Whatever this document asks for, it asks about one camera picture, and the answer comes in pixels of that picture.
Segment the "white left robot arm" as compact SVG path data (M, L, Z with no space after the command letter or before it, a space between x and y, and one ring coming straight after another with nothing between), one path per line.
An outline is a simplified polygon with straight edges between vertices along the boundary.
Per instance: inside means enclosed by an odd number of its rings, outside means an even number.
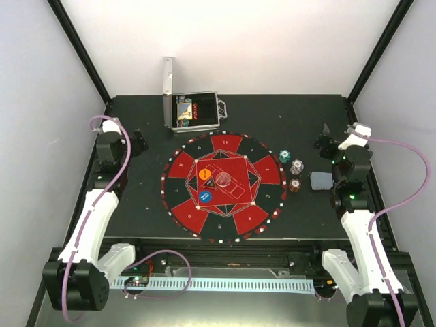
M128 135L118 118L95 116L97 131L97 172L91 179L82 212L70 239L55 260L49 260L42 279L55 310L101 311L109 288L127 267L138 272L145 267L146 255L129 243L117 243L100 255L108 223L119 205L128 182L130 159L145 152L148 145L140 131Z

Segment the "orange round button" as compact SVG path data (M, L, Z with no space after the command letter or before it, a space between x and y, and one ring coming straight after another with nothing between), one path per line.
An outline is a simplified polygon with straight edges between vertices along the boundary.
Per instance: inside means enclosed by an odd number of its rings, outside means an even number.
M208 168L203 168L198 172L198 177L202 181L207 181L211 177L212 173Z

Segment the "blue small blind button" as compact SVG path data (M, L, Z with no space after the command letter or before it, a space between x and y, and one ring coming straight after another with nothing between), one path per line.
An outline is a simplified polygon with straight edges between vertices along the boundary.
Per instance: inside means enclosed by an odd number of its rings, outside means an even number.
M212 200L212 193L208 190L201 191L198 198L201 203L208 203Z

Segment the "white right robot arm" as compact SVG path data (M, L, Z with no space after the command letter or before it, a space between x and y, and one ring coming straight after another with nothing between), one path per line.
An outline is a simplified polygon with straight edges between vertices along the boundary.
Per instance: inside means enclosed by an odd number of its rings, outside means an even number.
M340 249L318 251L309 258L311 270L329 273L346 303L349 326L410 326L418 301L397 279L382 244L376 214L364 184L371 169L367 142L371 128L354 123L344 141L324 126L314 147L332 164L332 207L345 230L354 259Z

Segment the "black triangular token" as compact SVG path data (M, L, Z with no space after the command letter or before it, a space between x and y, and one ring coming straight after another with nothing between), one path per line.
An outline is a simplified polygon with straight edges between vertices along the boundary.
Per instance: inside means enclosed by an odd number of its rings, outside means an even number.
M203 183L202 187L205 189L216 189L217 185L216 182L214 181L214 178L210 177L207 181Z

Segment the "brown white chip stack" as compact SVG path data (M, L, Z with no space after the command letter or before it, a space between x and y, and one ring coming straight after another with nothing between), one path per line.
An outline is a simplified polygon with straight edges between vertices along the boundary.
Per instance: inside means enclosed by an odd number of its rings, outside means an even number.
M300 179L293 178L290 180L289 183L289 191L292 193L297 193L300 191L300 188L302 187L302 182Z

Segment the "purple white chip stack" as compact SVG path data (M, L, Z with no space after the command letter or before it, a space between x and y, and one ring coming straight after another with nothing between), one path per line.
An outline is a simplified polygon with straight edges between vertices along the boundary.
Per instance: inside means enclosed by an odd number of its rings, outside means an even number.
M292 162L292 165L291 165L291 168L290 168L290 172L293 175L299 175L303 171L303 169L304 169L303 162L301 160L299 160L299 159L295 159Z

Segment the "clear round dealer puck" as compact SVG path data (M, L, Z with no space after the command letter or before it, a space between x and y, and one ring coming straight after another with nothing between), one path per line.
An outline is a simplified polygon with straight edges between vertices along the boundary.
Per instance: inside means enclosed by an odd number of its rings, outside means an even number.
M232 182L232 177L227 172L220 172L216 175L215 182L219 187L227 187Z

